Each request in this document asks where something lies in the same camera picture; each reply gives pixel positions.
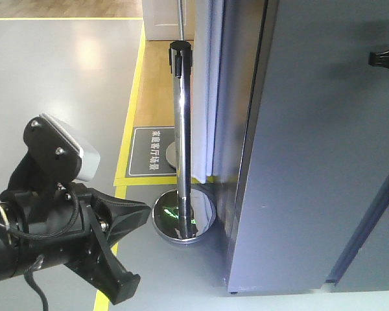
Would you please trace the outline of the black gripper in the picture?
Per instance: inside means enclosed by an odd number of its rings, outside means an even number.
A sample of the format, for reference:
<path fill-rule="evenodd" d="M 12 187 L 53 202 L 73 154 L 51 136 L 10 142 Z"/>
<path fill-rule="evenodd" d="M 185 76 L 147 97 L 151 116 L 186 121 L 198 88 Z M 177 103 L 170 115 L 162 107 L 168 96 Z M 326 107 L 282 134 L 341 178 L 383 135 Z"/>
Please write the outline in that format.
<path fill-rule="evenodd" d="M 84 267 L 85 280 L 113 305 L 134 296 L 140 276 L 126 271 L 110 246 L 146 224 L 147 204 L 53 181 L 29 154 L 0 200 L 1 281 L 31 266 L 64 264 L 73 271 Z"/>

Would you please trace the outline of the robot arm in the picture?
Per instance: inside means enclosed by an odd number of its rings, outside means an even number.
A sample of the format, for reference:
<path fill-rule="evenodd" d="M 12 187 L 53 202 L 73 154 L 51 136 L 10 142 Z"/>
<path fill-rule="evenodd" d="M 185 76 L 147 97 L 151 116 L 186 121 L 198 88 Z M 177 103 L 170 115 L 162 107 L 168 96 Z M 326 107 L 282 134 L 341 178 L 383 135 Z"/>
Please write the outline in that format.
<path fill-rule="evenodd" d="M 0 281 L 63 264 L 118 304 L 134 296 L 140 277 L 112 247 L 144 225 L 150 207 L 53 181 L 25 155 L 0 194 Z"/>

